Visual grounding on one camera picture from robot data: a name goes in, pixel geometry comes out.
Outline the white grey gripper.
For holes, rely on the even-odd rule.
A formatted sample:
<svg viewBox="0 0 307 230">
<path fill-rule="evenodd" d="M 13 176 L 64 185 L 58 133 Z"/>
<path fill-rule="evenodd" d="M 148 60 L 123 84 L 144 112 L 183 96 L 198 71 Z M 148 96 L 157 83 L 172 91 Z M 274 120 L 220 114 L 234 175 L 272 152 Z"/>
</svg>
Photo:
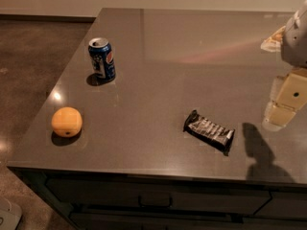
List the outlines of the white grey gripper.
<svg viewBox="0 0 307 230">
<path fill-rule="evenodd" d="M 277 76 L 272 83 L 263 127 L 269 131 L 284 128 L 307 104 L 307 1 L 283 26 L 265 39 L 260 48 L 275 53 L 295 66 L 286 76 Z"/>
</svg>

